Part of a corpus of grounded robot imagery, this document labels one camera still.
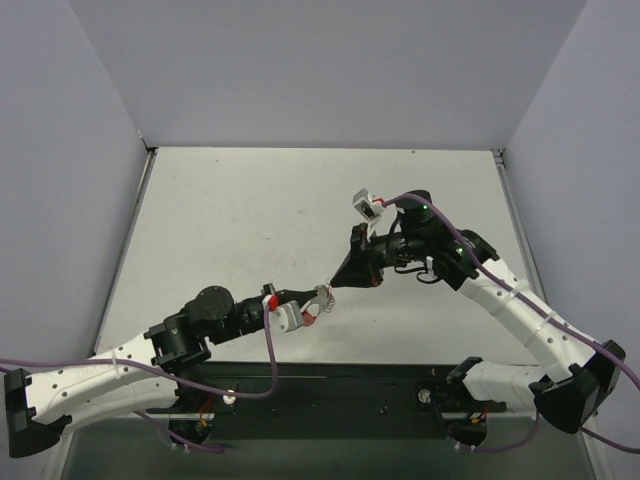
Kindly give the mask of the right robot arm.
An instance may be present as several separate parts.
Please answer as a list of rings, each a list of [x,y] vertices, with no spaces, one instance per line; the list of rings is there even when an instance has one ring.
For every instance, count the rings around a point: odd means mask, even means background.
[[[375,227],[388,205],[395,226],[385,235]],[[387,268],[418,264],[431,283],[443,282],[482,307],[536,360],[534,366],[491,363],[471,357],[448,383],[476,403],[500,403],[534,410],[556,429],[575,434],[614,390],[624,370],[625,351],[575,329],[517,277],[496,249],[471,230],[456,228],[414,190],[389,202],[367,190],[353,197],[363,222],[354,226],[349,252],[331,278],[334,288],[375,288]]]

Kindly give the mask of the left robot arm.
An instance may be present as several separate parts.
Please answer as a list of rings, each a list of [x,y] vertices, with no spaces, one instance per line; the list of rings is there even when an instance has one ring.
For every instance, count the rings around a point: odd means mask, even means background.
[[[221,399],[266,399],[278,385],[272,336],[312,325],[333,304],[327,285],[306,291],[266,285],[259,296],[242,301],[215,285],[161,323],[89,359],[53,364],[9,360],[3,377],[9,455],[41,453],[67,433],[121,414],[174,404],[193,411],[205,393]],[[210,359],[211,345],[258,331],[267,345],[268,390],[241,392],[197,378],[195,369]]]

